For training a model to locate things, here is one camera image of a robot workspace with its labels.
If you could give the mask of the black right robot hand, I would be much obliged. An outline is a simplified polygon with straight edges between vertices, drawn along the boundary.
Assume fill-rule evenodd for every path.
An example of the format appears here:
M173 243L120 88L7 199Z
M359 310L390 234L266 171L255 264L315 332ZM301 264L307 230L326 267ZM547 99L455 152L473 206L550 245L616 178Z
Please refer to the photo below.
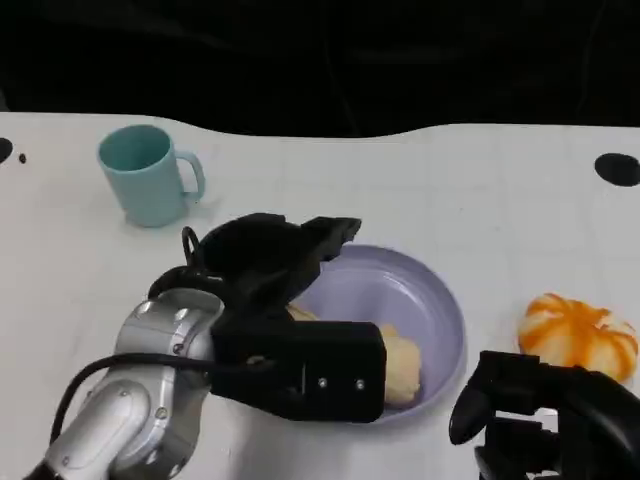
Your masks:
M636 479L639 399L607 375L483 351L449 422L482 479Z

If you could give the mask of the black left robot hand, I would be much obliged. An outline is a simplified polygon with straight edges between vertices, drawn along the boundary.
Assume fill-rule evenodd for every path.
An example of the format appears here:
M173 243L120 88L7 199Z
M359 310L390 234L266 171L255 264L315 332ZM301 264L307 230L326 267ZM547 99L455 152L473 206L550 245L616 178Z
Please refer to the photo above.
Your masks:
M194 246L188 264L221 278L259 311L287 306L341 253L361 228L352 217L314 217L304 223L253 213L229 221Z

